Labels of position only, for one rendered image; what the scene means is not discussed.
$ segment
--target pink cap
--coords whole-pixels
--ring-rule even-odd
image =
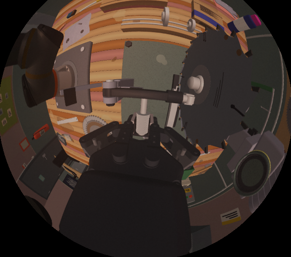
[[[251,18],[252,18],[252,20],[253,20],[253,22],[255,23],[256,26],[259,26],[259,25],[262,24],[260,19],[257,17],[257,15],[253,14],[253,15],[251,15]]]

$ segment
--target can with pink cap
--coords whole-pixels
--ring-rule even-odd
[[[261,25],[260,19],[257,15],[245,15],[227,24],[228,29],[236,33],[247,31]]]

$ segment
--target red tool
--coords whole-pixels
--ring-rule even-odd
[[[43,127],[41,127],[39,130],[37,130],[34,134],[33,134],[33,140],[37,140],[38,138],[40,138],[45,132],[47,132],[49,130],[49,125],[45,124]]]

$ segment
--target bulletin board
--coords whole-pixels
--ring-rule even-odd
[[[12,97],[11,76],[1,81],[0,86],[0,134],[4,135],[11,127],[18,123]]]

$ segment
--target wooden workbench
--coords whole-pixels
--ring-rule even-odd
[[[205,7],[211,8],[211,11],[214,11],[217,17],[219,17],[219,22],[223,24],[225,32],[228,35],[230,35],[230,30],[226,28],[227,23],[235,19],[229,12],[218,7],[213,0],[150,0],[150,2],[146,0],[120,0],[117,2],[113,0],[101,0],[80,12],[80,10],[95,1],[97,0],[73,0],[60,10],[53,25],[54,29],[65,34],[65,31],[71,25],[91,13],[89,34],[66,48],[66,50],[69,50],[88,41],[93,42],[90,65],[91,84],[100,83],[108,79],[122,78],[123,49],[125,42],[128,40],[163,42],[189,48],[191,45],[190,41],[197,38],[195,34],[191,34],[187,31],[163,27],[162,23],[161,26],[148,24],[121,26],[122,19],[161,19],[163,8],[167,6],[170,10],[170,21],[187,25],[188,20],[191,18],[193,3],[202,5],[204,9]],[[73,10],[77,10],[76,14],[67,19],[67,15]],[[202,32],[205,31],[205,26],[198,23],[196,24],[196,28]],[[238,33],[237,37],[241,44],[242,51],[244,53],[247,52],[248,49],[244,32]],[[63,52],[63,47],[61,45],[57,56],[61,55]],[[84,118],[88,115],[95,115],[102,118],[106,123],[112,121],[122,123],[121,101],[116,103],[113,107],[108,107],[103,103],[102,87],[92,88],[90,92],[93,110],[91,114],[58,109],[54,98],[46,102],[55,132],[59,134],[69,134],[72,138],[72,141],[67,141],[67,146],[63,145],[63,148],[69,156],[87,165],[89,163],[89,158],[85,156],[79,143],[79,138],[84,136]],[[62,125],[57,124],[57,121],[72,117],[77,117],[78,121]]]

